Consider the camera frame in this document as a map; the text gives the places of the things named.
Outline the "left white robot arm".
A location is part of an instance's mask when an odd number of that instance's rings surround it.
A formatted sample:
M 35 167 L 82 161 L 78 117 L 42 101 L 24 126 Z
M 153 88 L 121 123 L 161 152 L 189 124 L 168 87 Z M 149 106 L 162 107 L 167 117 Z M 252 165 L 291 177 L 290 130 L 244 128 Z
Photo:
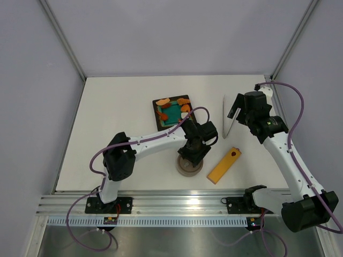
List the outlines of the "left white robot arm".
M 97 207 L 104 213 L 115 209 L 120 181 L 132 175 L 135 163 L 167 149 L 177 149 L 177 169 L 184 176 L 194 176 L 203 167 L 203 159 L 218 140 L 218 132 L 209 121 L 199 124 L 187 119 L 155 134 L 128 137 L 116 134 L 101 152 L 105 178 L 97 193 Z

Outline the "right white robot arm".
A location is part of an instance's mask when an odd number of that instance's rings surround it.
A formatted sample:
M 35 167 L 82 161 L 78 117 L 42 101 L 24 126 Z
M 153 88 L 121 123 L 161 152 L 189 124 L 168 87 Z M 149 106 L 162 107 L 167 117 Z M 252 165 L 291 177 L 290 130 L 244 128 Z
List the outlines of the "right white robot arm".
M 249 212 L 263 208 L 277 214 L 292 232 L 317 226 L 341 234 L 342 224 L 333 213 L 339 202 L 338 196 L 334 191 L 326 191 L 311 174 L 292 142 L 292 135 L 304 112 L 302 94 L 294 86 L 282 84 L 292 89 L 301 101 L 297 120 L 292 128 L 288 128 L 280 116 L 271 116 L 272 106 L 261 90 L 264 85 L 255 84 L 253 91 L 237 94 L 227 117 L 247 126 L 270 153 L 288 185 L 290 198 L 258 185 L 245 190 L 244 208 Z

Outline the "metal serving tongs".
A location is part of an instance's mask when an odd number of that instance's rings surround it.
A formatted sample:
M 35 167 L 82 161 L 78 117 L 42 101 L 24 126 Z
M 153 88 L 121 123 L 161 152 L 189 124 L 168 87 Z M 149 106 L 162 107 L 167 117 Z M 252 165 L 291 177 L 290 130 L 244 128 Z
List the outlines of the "metal serving tongs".
M 233 126 L 233 123 L 236 121 L 236 117 L 238 115 L 238 111 L 240 109 L 237 109 L 233 118 L 228 118 L 229 111 L 231 109 L 230 99 L 224 95 L 223 102 L 222 102 L 222 114 L 223 114 L 223 120 L 222 120 L 222 137 L 223 139 L 226 139 L 231 131 L 231 128 Z

